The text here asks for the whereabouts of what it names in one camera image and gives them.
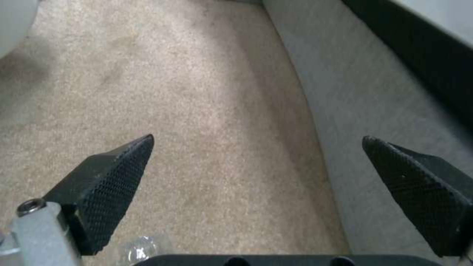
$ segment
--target carpeted floor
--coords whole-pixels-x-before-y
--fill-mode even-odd
[[[346,253],[314,124],[264,9],[217,0],[44,0],[0,59],[0,225],[86,156],[156,144],[104,252]]]

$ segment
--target black trim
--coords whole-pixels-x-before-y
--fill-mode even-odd
[[[390,0],[342,1],[472,128],[471,47]]]

